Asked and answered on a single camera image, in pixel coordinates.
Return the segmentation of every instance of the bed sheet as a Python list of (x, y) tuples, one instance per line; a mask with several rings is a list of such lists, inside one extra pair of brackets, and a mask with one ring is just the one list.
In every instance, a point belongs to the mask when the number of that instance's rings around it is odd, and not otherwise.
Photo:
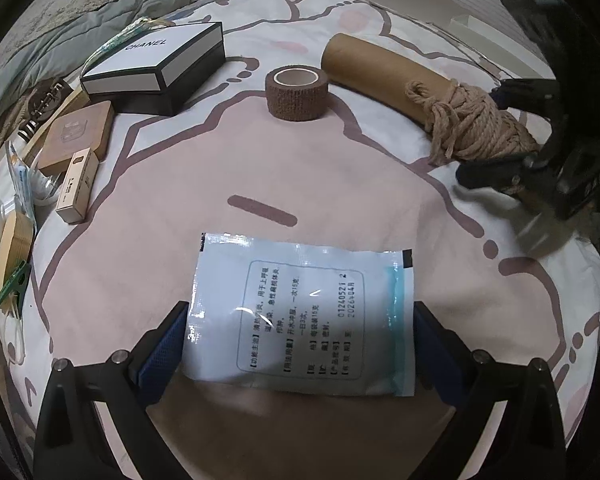
[[(329, 110), (316, 121), (267, 112), (266, 74), (319, 66), (337, 32), (489, 90), (493, 75), (475, 52), (365, 0), (218, 0), (178, 22), (211, 20), (222, 21), (227, 63), (175, 117), (116, 116), (85, 223), (68, 226), (46, 212), (32, 251), (24, 347), (10, 340), (11, 320), (3, 342), (22, 424), (37, 421), (54, 359), (83, 365), (132, 348), (190, 299), (200, 233), (229, 232), (349, 250), (413, 248), (416, 298), (469, 348), (506, 362), (548, 361), (570, 438), (600, 334), (600, 258), (591, 243), (511, 197), (462, 189), (457, 163), (428, 164), (430, 143), (417, 124), (355, 92), (330, 86)], [(516, 115), (546, 136), (543, 120)], [(10, 193), (2, 160), (0, 196)], [(407, 476), (452, 415), (423, 386), (411, 398), (312, 397), (179, 373), (149, 412), (195, 478), (245, 479)], [(103, 420), (133, 477), (106, 413)]]

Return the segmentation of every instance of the small cardboard box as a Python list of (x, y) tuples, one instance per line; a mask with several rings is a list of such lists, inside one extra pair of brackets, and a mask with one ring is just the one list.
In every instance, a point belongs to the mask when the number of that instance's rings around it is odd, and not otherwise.
[(222, 23), (149, 30), (123, 44), (80, 78), (92, 103), (117, 113), (175, 115), (225, 61)]
[(66, 170), (56, 212), (68, 224), (82, 222), (87, 215), (98, 159), (91, 148), (74, 154)]
[(38, 169), (45, 176), (62, 173), (69, 168), (74, 153), (87, 148), (102, 161), (107, 155), (113, 115), (111, 102), (103, 101), (58, 117), (46, 136)]

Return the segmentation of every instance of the white tape core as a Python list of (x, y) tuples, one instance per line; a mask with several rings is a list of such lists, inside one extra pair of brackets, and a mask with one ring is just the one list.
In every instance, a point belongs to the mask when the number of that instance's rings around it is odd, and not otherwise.
[(306, 86), (318, 81), (318, 75), (307, 68), (285, 68), (273, 76), (273, 81), (284, 86)]

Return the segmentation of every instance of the transparent plastic package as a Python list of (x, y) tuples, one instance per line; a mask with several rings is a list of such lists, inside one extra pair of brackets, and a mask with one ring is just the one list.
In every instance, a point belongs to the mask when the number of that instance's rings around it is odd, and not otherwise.
[(411, 251), (204, 234), (182, 370), (305, 394), (412, 396)]

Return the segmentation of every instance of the box lid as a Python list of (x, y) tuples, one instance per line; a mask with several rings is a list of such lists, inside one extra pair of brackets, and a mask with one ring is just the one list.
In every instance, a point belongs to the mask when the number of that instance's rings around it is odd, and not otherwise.
[(219, 43), (220, 22), (150, 30), (93, 66), (80, 81), (89, 94), (164, 91)]

